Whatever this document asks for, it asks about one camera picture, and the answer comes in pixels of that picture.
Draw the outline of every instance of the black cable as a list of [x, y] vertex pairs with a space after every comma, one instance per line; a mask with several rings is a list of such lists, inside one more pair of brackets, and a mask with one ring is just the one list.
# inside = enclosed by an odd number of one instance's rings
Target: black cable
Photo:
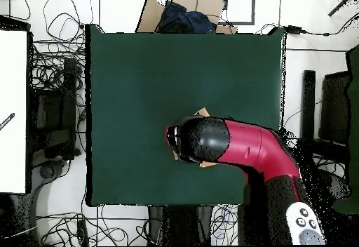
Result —
[[158, 26], [160, 26], [160, 24], [162, 23], [163, 16], [165, 15], [165, 12], [166, 12], [167, 9], [169, 8], [169, 6], [172, 4], [172, 2], [173, 2], [173, 0], [171, 0], [170, 3], [169, 3], [167, 6], [165, 6], [165, 8], [164, 8], [164, 10], [163, 10], [163, 12], [162, 12], [162, 15], [161, 15], [161, 19], [159, 20], [159, 22], [158, 22], [158, 24], [157, 24], [157, 26], [156, 26], [156, 28], [155, 28], [155, 30], [154, 30], [155, 32], [157, 32]]
[[98, 246], [98, 207], [96, 207], [96, 246]]
[[29, 15], [27, 16], [27, 18], [19, 18], [19, 17], [15, 17], [15, 16], [11, 15], [11, 0], [8, 0], [8, 6], [9, 6], [8, 15], [3, 15], [3, 16], [4, 17], [9, 17], [9, 18], [12, 18], [12, 19], [18, 19], [18, 20], [28, 20], [28, 19], [30, 19], [31, 10], [30, 10], [29, 4], [27, 3], [27, 0], [25, 0], [25, 3], [26, 3], [26, 6], [27, 6], [27, 10], [29, 11]]
[[229, 25], [229, 29], [231, 30], [231, 33], [233, 34], [233, 31], [232, 31], [232, 28], [231, 27], [235, 27], [232, 23], [230, 23], [229, 21], [223, 19], [221, 16], [218, 16], [218, 15], [206, 15], [207, 17], [210, 16], [210, 17], [216, 17], [216, 18], [219, 18], [219, 19], [222, 19], [223, 21], [225, 21], [225, 23], [227, 23]]
[[[317, 105], [319, 103], [321, 103], [323, 100], [320, 100], [319, 102], [314, 103], [314, 105]], [[293, 116], [297, 115], [298, 113], [302, 112], [304, 109], [306, 109], [307, 107], [304, 107], [303, 109], [299, 110], [298, 112], [294, 113], [293, 115], [289, 116], [289, 118], [287, 119], [287, 121], [284, 123], [284, 126], [287, 124], [288, 120], [291, 119]]]
[[194, 8], [194, 12], [197, 11], [197, 8], [198, 8], [198, 0], [196, 0], [196, 7]]
[[329, 32], [326, 32], [326, 33], [322, 33], [322, 34], [319, 34], [319, 33], [313, 33], [313, 32], [307, 32], [306, 30], [302, 30], [301, 33], [303, 34], [312, 34], [312, 35], [321, 35], [321, 36], [331, 36], [331, 35], [337, 35], [339, 34], [340, 32], [344, 31], [344, 29], [348, 28], [349, 25], [354, 21], [354, 19], [356, 19], [356, 17], [359, 16], [359, 12], [357, 12], [354, 16], [352, 16], [349, 20], [347, 20], [344, 25], [335, 33], [329, 33]]

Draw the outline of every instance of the black device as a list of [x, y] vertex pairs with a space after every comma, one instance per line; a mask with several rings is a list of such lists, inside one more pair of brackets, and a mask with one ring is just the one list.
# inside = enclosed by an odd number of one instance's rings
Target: black device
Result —
[[214, 206], [149, 206], [147, 246], [210, 246]]
[[312, 140], [314, 138], [316, 72], [305, 70], [303, 72], [302, 85], [301, 138], [304, 140]]
[[328, 74], [323, 81], [323, 99], [319, 138], [339, 144], [348, 144], [348, 72]]
[[88, 233], [86, 227], [86, 220], [81, 219], [77, 222], [77, 237], [81, 247], [90, 247], [88, 243]]
[[0, 194], [0, 246], [40, 246], [36, 230], [37, 198], [44, 185], [61, 176], [64, 164], [46, 161], [34, 167], [32, 189], [27, 194]]
[[62, 156], [74, 159], [76, 139], [76, 75], [81, 68], [75, 59], [66, 58], [64, 79], [58, 91], [34, 90], [37, 127], [34, 131], [34, 151], [44, 149], [46, 158]]

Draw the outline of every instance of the cardboard box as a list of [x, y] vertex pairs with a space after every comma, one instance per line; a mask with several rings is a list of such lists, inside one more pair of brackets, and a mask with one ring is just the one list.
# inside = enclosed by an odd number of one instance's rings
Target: cardboard box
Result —
[[[204, 116], [204, 117], [209, 117], [210, 115], [208, 114], [207, 112], [207, 109], [206, 108], [202, 108], [200, 109], [199, 111], [197, 111], [194, 115], [201, 115], [201, 116]], [[175, 160], [177, 161], [178, 160], [178, 156], [176, 154], [175, 151], [173, 151], [173, 156], [175, 158]], [[202, 163], [199, 164], [199, 166], [201, 168], [207, 168], [208, 166], [215, 166], [217, 165], [217, 163], [209, 163], [207, 161], [203, 161]]]
[[[198, 0], [198, 2], [197, 0], [172, 0], [172, 2], [184, 6], [187, 11], [197, 10], [207, 15], [208, 20], [215, 25], [218, 25], [224, 7], [222, 0]], [[164, 9], [165, 7], [156, 0], [145, 0], [135, 32], [155, 32]], [[237, 27], [217, 26], [216, 29], [218, 34], [235, 34], [236, 32]]]

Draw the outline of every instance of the green mat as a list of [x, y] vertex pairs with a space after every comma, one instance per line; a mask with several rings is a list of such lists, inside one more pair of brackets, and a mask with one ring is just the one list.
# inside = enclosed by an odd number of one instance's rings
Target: green mat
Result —
[[348, 70], [353, 80], [348, 88], [351, 109], [351, 125], [349, 134], [349, 152], [351, 160], [348, 167], [352, 195], [349, 199], [339, 200], [334, 209], [340, 213], [359, 213], [359, 46], [346, 54]]
[[206, 107], [278, 129], [283, 33], [103, 34], [91, 26], [90, 204], [241, 203], [241, 171], [175, 161], [165, 126]]

